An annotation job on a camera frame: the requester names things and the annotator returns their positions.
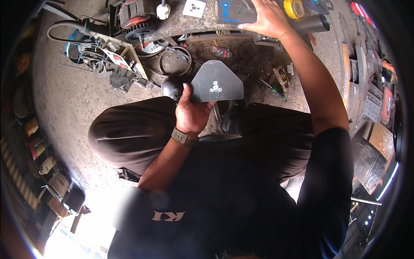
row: thigh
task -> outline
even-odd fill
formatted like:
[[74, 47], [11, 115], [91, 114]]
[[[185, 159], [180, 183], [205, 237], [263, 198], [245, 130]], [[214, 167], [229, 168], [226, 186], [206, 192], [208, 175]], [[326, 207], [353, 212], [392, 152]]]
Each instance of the thigh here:
[[109, 166], [132, 171], [137, 181], [170, 139], [175, 109], [169, 97], [106, 109], [89, 128], [89, 147]]
[[236, 122], [236, 130], [242, 138], [229, 152], [278, 182], [306, 168], [313, 141], [310, 114], [253, 103]]

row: knee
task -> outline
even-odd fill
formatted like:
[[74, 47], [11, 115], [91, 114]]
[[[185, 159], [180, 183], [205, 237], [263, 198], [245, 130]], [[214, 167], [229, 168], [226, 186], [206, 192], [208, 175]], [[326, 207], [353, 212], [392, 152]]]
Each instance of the knee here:
[[109, 109], [103, 111], [98, 117], [92, 122], [88, 130], [88, 146], [93, 153], [97, 153], [101, 150], [100, 140], [106, 136], [105, 123], [108, 122], [107, 113]]

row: hand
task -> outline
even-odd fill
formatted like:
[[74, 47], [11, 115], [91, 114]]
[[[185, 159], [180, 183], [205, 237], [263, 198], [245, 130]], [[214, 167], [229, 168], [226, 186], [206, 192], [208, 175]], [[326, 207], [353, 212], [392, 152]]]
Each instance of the hand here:
[[239, 29], [254, 31], [262, 35], [282, 40], [282, 36], [294, 31], [287, 22], [283, 11], [275, 1], [252, 0], [258, 14], [255, 23], [239, 24]]
[[210, 110], [216, 102], [192, 104], [190, 102], [191, 88], [188, 84], [183, 84], [183, 86], [183, 95], [176, 109], [176, 128], [180, 132], [196, 138], [206, 127]]

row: watch strap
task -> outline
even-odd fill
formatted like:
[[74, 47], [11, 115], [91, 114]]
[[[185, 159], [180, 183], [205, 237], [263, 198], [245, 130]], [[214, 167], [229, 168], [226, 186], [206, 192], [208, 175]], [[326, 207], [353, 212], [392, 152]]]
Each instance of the watch strap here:
[[173, 137], [173, 139], [177, 140], [178, 142], [188, 146], [194, 146], [199, 140], [199, 138], [192, 138], [189, 135], [182, 133], [176, 127], [174, 127], [174, 130], [171, 133], [171, 137]]

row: yellow tape roll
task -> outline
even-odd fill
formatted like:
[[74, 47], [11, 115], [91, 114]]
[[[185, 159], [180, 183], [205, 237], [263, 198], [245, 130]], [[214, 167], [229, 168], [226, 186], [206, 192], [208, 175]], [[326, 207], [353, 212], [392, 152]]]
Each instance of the yellow tape roll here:
[[284, 0], [283, 8], [287, 15], [294, 20], [305, 16], [302, 0]]

